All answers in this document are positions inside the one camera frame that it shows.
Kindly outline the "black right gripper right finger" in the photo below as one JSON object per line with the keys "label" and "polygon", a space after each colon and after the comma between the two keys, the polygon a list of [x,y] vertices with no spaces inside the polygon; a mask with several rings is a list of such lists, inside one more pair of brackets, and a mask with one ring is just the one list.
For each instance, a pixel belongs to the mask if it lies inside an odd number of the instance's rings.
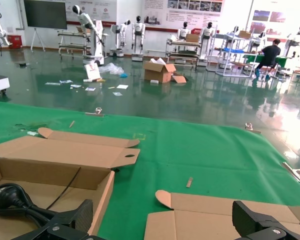
{"label": "black right gripper right finger", "polygon": [[232,203],[232,224],[241,240],[300,240],[271,215],[250,210],[242,201]]}

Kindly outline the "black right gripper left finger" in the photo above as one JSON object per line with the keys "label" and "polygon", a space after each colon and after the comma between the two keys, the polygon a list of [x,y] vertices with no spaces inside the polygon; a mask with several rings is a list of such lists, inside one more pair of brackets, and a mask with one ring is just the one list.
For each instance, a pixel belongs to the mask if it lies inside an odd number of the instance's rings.
{"label": "black right gripper left finger", "polygon": [[93,201],[86,199],[74,209],[57,212],[42,227],[16,237],[17,240],[85,240],[93,221]]}

